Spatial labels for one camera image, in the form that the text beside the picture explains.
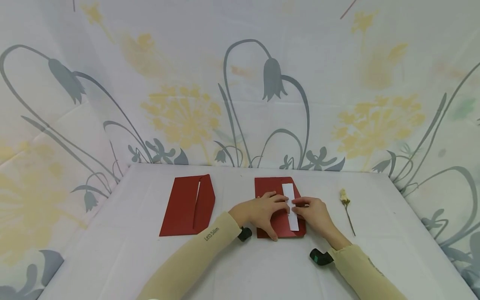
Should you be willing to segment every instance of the beige arm sleeve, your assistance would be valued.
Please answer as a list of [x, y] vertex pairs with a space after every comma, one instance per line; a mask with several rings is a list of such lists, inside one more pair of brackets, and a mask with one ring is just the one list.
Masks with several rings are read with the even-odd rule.
[[357, 245], [330, 249], [335, 266], [361, 300], [406, 300]]
[[137, 300], [180, 299], [204, 272], [213, 258], [227, 247], [241, 229], [229, 213], [178, 249], [145, 284]]

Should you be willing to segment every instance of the hand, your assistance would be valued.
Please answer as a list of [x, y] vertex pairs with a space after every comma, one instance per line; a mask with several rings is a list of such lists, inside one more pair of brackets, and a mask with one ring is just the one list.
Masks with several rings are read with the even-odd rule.
[[292, 211], [318, 232], [335, 249], [340, 250], [351, 245], [350, 241], [338, 230], [328, 213], [326, 204], [312, 197], [301, 197], [292, 200], [297, 205]]
[[270, 219], [272, 214], [280, 209], [285, 209], [288, 214], [290, 213], [290, 207], [285, 202], [287, 200], [287, 197], [277, 195], [276, 192], [266, 192], [262, 197], [237, 204], [228, 213], [240, 227], [250, 222], [265, 230], [272, 240], [277, 241], [278, 236], [272, 228]]

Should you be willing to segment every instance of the red paper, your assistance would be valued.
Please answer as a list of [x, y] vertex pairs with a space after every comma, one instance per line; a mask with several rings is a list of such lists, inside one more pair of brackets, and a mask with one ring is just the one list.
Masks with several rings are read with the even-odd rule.
[[[297, 186], [293, 182], [292, 177], [258, 177], [255, 178], [255, 197], [262, 197], [266, 192], [276, 191], [277, 194], [283, 195], [282, 183], [293, 183], [293, 192], [295, 198], [300, 198]], [[272, 215], [270, 219], [272, 227], [279, 238], [303, 237], [307, 232], [305, 220], [298, 219], [299, 231], [291, 231], [288, 223], [288, 215], [285, 210], [279, 210]], [[269, 238], [268, 234], [260, 228], [257, 228], [257, 238]]]
[[214, 205], [210, 175], [175, 178], [159, 236], [200, 233], [208, 227]]

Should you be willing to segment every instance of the left hand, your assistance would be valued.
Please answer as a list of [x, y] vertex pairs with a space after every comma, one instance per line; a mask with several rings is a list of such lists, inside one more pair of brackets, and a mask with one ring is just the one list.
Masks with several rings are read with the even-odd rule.
[[278, 236], [272, 228], [270, 218], [274, 212], [280, 209], [285, 209], [288, 214], [290, 213], [290, 207], [285, 202], [287, 200], [287, 197], [277, 195], [275, 191], [266, 192], [262, 197], [237, 204], [228, 213], [240, 227], [250, 222], [265, 230], [272, 240], [277, 241]]

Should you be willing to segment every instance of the black ring clip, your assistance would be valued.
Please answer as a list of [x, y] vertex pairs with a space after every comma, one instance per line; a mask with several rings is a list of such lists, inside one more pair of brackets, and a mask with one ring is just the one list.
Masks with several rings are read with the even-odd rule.
[[241, 227], [241, 233], [238, 235], [239, 240], [244, 242], [251, 236], [252, 236], [252, 231], [250, 230], [250, 228]]
[[310, 258], [317, 264], [317, 265], [327, 265], [333, 261], [332, 256], [328, 254], [328, 252], [321, 253], [320, 250], [317, 248], [313, 249], [310, 252]]

